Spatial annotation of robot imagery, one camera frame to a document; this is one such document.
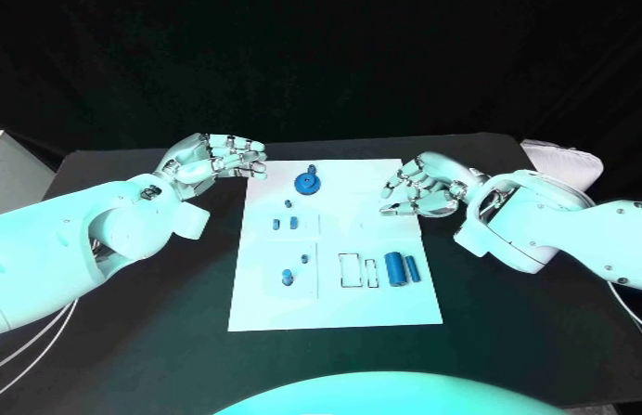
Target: cable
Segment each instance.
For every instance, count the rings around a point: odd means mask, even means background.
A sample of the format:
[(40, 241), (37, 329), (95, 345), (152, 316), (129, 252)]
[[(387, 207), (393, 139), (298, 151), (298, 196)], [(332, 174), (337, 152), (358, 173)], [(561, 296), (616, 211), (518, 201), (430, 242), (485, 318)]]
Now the cable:
[(614, 299), (617, 300), (617, 302), (620, 303), (620, 305), (624, 307), (626, 312), (629, 313), (629, 316), (633, 318), (634, 322), (642, 325), (642, 319), (634, 315), (633, 311), (629, 309), (629, 306), (624, 304), (624, 301), (622, 300), (622, 297), (619, 297), (619, 293), (614, 290), (614, 286), (613, 284), (607, 281), (606, 282), (609, 284), (609, 288), (611, 289), (613, 292), (613, 296)]
[(50, 320), (47, 326), (40, 330), (40, 332), (30, 338), (30, 341), (8, 355), (3, 361), (0, 362), (0, 367), (3, 367), (28, 348), (28, 346), (39, 340), (40, 336), (47, 332), (53, 324), (57, 322), (57, 319), (63, 316), (63, 313), (70, 307), (70, 303), (64, 305), (64, 308), (57, 312), (57, 316)]
[(60, 336), (60, 333), (63, 332), (66, 323), (69, 322), (69, 318), (70, 318), (70, 315), (73, 314), (73, 309), (76, 308), (76, 304), (77, 304), (77, 299), (70, 304), (70, 310), (69, 310), (69, 313), (66, 314), (66, 319), (64, 319), (63, 325), (60, 326), (60, 329), (57, 330), (57, 333), (53, 336), (53, 339), (50, 340), (47, 347), (44, 347), (43, 353), (40, 353), (40, 355), (33, 359), (33, 362), (28, 364), (27, 368), (16, 376), (16, 378), (13, 378), (13, 381), (3, 387), (3, 389), (0, 390), (0, 395), (4, 394), (5, 390), (17, 383), (17, 380), (20, 380), (20, 378), (27, 374), (27, 372), (30, 371), (33, 366), (37, 364), (37, 361), (44, 356), (44, 353), (49, 351), (49, 348), (53, 346), (53, 343), (56, 342), (56, 339)]

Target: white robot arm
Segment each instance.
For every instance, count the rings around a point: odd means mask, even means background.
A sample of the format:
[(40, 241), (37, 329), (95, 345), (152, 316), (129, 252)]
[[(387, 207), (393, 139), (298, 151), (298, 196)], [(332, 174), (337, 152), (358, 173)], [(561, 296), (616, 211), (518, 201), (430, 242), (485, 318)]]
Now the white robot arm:
[(385, 183), (381, 196), (406, 185), (408, 201), (383, 215), (450, 215), (468, 204), (455, 241), (476, 256), (491, 253), (518, 271), (537, 273), (557, 251), (607, 281), (642, 289), (642, 202), (594, 205), (588, 196), (531, 171), (492, 178), (443, 155), (426, 152)]
[(0, 215), (0, 332), (41, 318), (154, 255), (172, 233), (197, 239), (208, 212), (185, 202), (217, 178), (265, 178), (263, 145), (193, 134), (154, 174)]

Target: blue knob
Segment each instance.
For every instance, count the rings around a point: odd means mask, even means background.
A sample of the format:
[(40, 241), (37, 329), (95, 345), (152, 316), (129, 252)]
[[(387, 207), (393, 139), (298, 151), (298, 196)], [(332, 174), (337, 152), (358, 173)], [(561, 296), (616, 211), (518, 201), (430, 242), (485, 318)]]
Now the blue knob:
[(289, 287), (293, 282), (292, 271), (289, 269), (283, 269), (283, 285)]
[(313, 164), (308, 167), (308, 172), (301, 174), (293, 180), (293, 188), (302, 195), (311, 195), (321, 188), (321, 180), (316, 176), (316, 167)]

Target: table surface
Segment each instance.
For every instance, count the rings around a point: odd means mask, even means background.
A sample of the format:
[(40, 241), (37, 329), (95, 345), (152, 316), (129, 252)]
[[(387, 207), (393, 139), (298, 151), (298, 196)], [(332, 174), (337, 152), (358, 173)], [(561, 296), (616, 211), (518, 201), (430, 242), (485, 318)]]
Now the table surface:
[[(406, 162), (424, 150), (489, 175), (532, 169), (495, 134), (267, 145), (272, 160)], [(73, 153), (47, 196), (151, 172), (162, 153)], [(443, 325), (227, 332), (244, 188), (220, 180), (191, 200), (211, 213), (200, 240), (174, 236), (80, 299), (57, 344), (0, 396), (4, 414), (207, 414), (283, 384), (368, 370), (463, 377), (560, 407), (642, 399), (642, 335), (606, 284), (563, 253), (535, 275), (475, 257), (452, 240), (462, 210), (420, 219)], [(5, 333), (0, 357), (43, 325)], [(3, 385), (40, 348), (3, 368)]]

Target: black curtain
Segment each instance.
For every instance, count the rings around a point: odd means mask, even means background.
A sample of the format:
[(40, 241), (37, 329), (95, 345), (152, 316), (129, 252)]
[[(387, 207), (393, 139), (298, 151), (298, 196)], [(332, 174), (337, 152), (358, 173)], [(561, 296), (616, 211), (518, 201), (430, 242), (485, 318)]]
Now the black curtain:
[(56, 165), (195, 131), (501, 132), (639, 195), (640, 0), (0, 0), (5, 128)]

